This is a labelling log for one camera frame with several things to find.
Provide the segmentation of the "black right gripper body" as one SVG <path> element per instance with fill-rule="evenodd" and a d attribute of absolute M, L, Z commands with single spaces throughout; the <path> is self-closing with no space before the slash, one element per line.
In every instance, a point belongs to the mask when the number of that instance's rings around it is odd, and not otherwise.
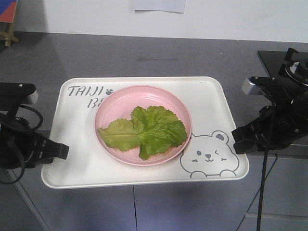
<path fill-rule="evenodd" d="M 262 94 L 271 101 L 259 111 L 257 121 L 257 150 L 287 148 L 294 141 L 308 134 L 308 92 L 298 87 L 288 92 L 285 87 L 260 87 Z"/>

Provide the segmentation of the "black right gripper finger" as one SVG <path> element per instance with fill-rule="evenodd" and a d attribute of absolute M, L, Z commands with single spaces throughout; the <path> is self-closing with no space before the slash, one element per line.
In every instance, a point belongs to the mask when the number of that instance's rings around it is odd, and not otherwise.
<path fill-rule="evenodd" d="M 233 138 L 236 142 L 251 140 L 254 142 L 260 141 L 258 122 L 252 121 L 247 125 L 238 127 L 232 132 Z"/>
<path fill-rule="evenodd" d="M 252 140 L 243 140 L 237 141 L 233 147 L 237 154 L 247 154 L 263 151 L 265 149 L 265 144 L 262 142 L 254 142 Z"/>

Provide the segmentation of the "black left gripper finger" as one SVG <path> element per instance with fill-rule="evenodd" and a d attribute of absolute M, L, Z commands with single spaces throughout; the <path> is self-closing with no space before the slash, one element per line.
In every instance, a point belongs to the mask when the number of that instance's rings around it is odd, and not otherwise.
<path fill-rule="evenodd" d="M 36 165 L 51 164 L 54 159 L 57 158 L 63 160 L 67 159 L 69 146 L 62 143 L 56 143 L 40 134 L 37 134 L 35 138 L 34 163 Z"/>

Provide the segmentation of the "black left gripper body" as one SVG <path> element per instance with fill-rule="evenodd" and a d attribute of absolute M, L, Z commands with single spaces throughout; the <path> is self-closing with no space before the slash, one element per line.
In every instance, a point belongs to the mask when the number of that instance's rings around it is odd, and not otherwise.
<path fill-rule="evenodd" d="M 0 115 L 0 167 L 19 168 L 26 166 L 29 157 L 27 145 L 31 143 L 29 122 L 21 117 Z"/>

